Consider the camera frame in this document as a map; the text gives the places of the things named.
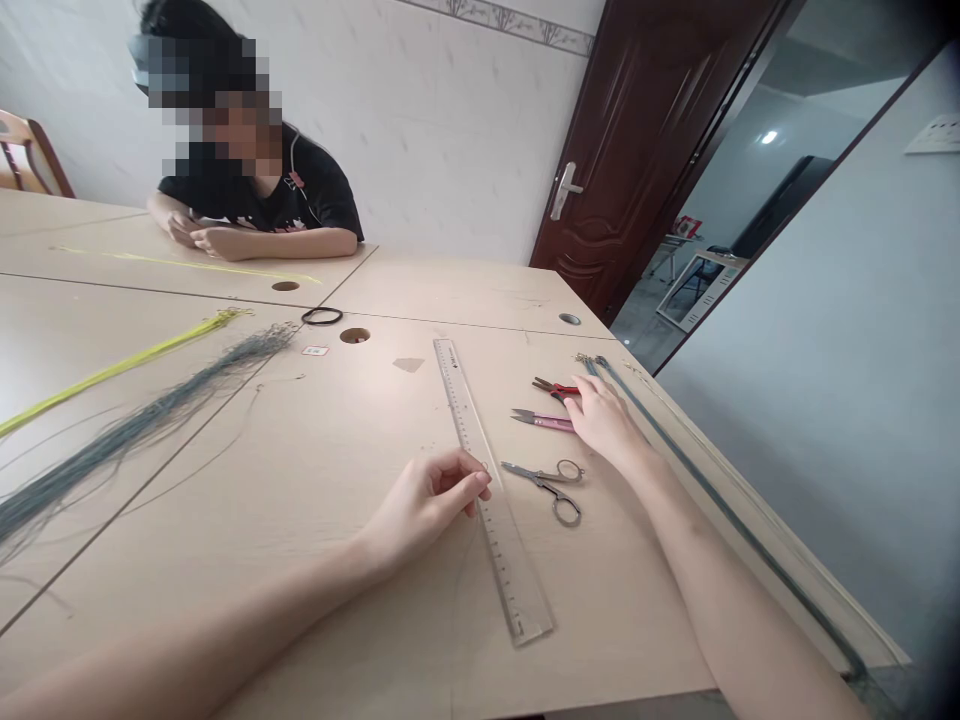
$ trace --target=decorative border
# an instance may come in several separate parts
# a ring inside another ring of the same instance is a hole
[[[526,15],[487,0],[399,0],[407,5],[433,10],[474,25],[482,25],[540,45],[590,57],[593,35]]]

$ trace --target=brown wooden door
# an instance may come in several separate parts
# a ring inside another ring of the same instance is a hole
[[[672,220],[665,203],[776,5],[607,0],[530,265],[559,272],[608,325],[618,285],[642,255],[653,256]],[[582,192],[571,191],[552,220],[571,162]]]

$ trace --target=door handle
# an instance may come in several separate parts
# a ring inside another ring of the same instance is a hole
[[[560,186],[557,188],[557,194],[553,196],[553,210],[550,211],[551,220],[559,220],[560,213],[563,212],[563,206],[567,203],[567,195],[576,193],[579,195],[583,188],[573,184],[573,174],[577,171],[575,162],[568,162],[563,169],[563,176],[560,178]]]

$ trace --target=pink scissors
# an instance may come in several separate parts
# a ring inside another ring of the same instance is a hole
[[[562,418],[557,415],[541,415],[532,410],[518,410],[514,408],[516,415],[511,415],[514,420],[536,425],[537,427],[550,428],[551,430],[563,430],[563,432],[576,432],[573,429],[573,423],[570,418]]]

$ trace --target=bundle of thread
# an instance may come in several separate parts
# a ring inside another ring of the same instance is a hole
[[[67,496],[97,468],[122,460],[132,450],[187,422],[204,403],[221,390],[225,378],[236,377],[258,361],[266,362],[286,347],[297,326],[287,323],[251,335],[184,383],[114,423],[86,447],[52,470],[21,487],[0,505],[0,546],[19,536],[17,546],[31,528],[62,508]],[[6,553],[9,560],[17,548]]]

